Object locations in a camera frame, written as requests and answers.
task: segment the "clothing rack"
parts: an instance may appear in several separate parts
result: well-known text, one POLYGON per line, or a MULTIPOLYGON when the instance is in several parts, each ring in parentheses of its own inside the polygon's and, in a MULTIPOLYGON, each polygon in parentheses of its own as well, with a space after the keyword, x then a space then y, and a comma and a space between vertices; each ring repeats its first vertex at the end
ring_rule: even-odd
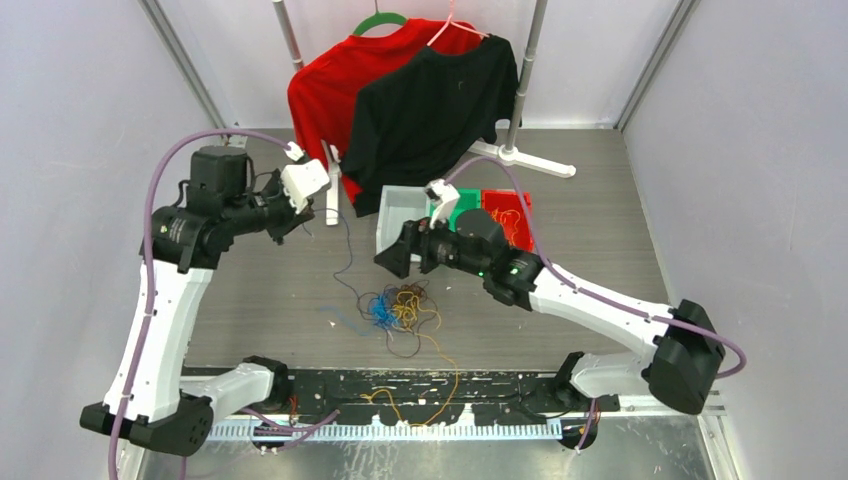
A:
MULTIPOLYGON (((300 70, 303 68, 303 58, 301 57, 300 48, 297 44, 297 37, 295 37, 294 30, 292 29, 291 19, 289 18, 289 13, 286 9, 285 0, 273 0, 273 3, 294 68, 295 70, 300 70)), ((474 142, 468 151, 478 155, 496 158, 507 166, 519 165, 557 177, 568 178, 574 176, 577 172, 574 166, 564 165, 541 157, 519 152, 518 148, 515 146, 515 141, 518 137, 518 125, 521 122, 521 114, 524 111, 524 101, 527 97, 527 90, 530 85, 530 74, 533 71, 533 63, 536 60, 536 47, 539 44, 539 35, 542 33, 542 22, 545 19, 545 9, 547 6, 548 0, 536 0, 536 7, 533 10, 533 20, 530 23, 530 36, 527 39, 527 48, 524 50, 524 61, 521 65, 521 76, 518 81, 518 89, 515 92, 515 108, 512 113, 512 119, 509 122, 509 131, 506 135, 506 141, 502 145, 498 146, 490 145, 478 140, 474 142)), ((338 177, 341 175, 341 172, 338 164, 334 160, 335 156, 330 151, 330 148, 328 148, 326 142, 322 141, 322 144, 324 146, 324 154, 327 156, 327 165, 332 182, 330 190, 327 191, 327 207, 338 208, 338 177)), ((333 223, 331 223, 330 212, 327 212, 327 225, 335 225, 338 223, 338 219, 335 218, 335 212, 333 212, 333 216, 333 223)))

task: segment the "white wall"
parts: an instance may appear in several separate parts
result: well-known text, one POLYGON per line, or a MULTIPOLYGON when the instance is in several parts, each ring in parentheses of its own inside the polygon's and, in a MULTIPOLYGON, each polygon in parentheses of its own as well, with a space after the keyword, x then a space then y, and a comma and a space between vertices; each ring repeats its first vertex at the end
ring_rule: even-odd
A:
POLYGON ((718 384, 750 478, 848 470, 846 16, 701 2, 626 132, 672 295, 750 357, 718 384))
POLYGON ((80 410, 124 350, 153 167, 208 123, 134 1, 2 2, 0 58, 0 476, 105 478, 80 410))
MULTIPOLYGON (((246 127, 290 127, 294 69, 271 0, 160 0, 218 103, 246 127)), ((456 17, 523 54, 535 2, 457 0, 456 17)), ((372 0, 287 0, 306 62, 373 13, 372 0)), ((525 126, 611 126, 624 108, 677 0, 549 2, 525 126)), ((380 0, 407 17, 447 18, 448 0, 380 0)))

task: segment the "plastic bin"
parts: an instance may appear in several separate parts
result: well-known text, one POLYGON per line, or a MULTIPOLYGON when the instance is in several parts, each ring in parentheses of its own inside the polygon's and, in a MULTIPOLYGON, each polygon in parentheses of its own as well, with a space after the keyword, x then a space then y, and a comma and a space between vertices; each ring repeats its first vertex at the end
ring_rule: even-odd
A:
MULTIPOLYGON (((429 211, 430 199, 424 187, 384 186, 377 218, 377 253, 397 241, 404 222, 426 217, 429 211)), ((421 261, 421 257, 413 255, 412 261, 421 261)))
MULTIPOLYGON (((472 188, 458 188, 459 192, 459 202, 457 202, 456 207, 453 209, 453 213, 450 218, 450 227, 451 231, 456 231, 456 217, 459 216, 460 213, 466 210, 473 210, 475 208, 480 208, 483 205, 483 195, 480 190, 475 190, 472 188)), ((428 210, 428 215, 433 215, 433 210, 436 209, 436 206, 430 202, 430 208, 428 210)))
MULTIPOLYGON (((483 209, 489 212, 496 222, 504 227, 509 244, 529 252, 533 251, 536 243, 530 235, 530 227, 524 217, 524 209, 518 200, 518 194, 513 190, 483 190, 483 209)), ((524 200, 533 213, 533 201, 530 194, 524 193, 524 200)))

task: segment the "robotic arm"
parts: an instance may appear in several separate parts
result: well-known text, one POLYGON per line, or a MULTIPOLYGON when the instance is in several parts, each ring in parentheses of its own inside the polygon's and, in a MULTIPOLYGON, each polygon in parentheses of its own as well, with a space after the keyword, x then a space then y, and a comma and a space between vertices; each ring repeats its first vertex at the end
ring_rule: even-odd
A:
POLYGON ((456 232, 445 221, 459 198, 436 180, 428 185, 436 204, 431 218, 404 223, 392 246, 374 257, 396 276, 409 274, 410 255, 421 257, 421 273, 439 265, 483 279, 495 300, 528 311, 563 317, 627 347, 629 353, 568 355, 555 378, 556 395, 574 409, 588 398, 651 393, 667 406, 698 414, 716 378, 725 350, 721 343, 656 321, 669 314, 680 322, 715 332, 704 309, 688 300, 677 308, 641 301, 578 278, 552 265, 566 284, 534 253, 511 247, 503 227, 488 212, 461 214, 456 232))
POLYGON ((250 162, 242 149, 201 148, 191 158, 185 207, 154 212, 155 318, 126 413, 116 418, 145 315, 144 265, 121 366, 103 401, 83 408, 82 427, 109 435, 113 423, 120 421, 121 438, 153 451, 189 456, 203 445, 218 420, 248 405, 279 407, 288 400, 291 383, 286 365, 261 357, 247 358, 234 370, 201 384, 180 385, 200 299, 221 254, 235 237, 263 230, 281 245, 286 234, 314 218, 312 196, 329 186, 320 162, 303 157, 271 172, 265 187, 254 192, 256 177, 248 175, 250 162))

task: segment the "black shirt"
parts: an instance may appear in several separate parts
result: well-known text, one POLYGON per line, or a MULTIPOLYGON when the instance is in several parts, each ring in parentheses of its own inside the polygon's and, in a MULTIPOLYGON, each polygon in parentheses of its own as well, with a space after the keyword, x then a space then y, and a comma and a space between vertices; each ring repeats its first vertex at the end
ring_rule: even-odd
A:
POLYGON ((462 55, 429 47, 356 97, 341 170, 358 183, 357 216, 379 210, 383 185, 421 186, 445 174, 495 122, 512 117, 518 75, 509 41, 490 35, 462 55))

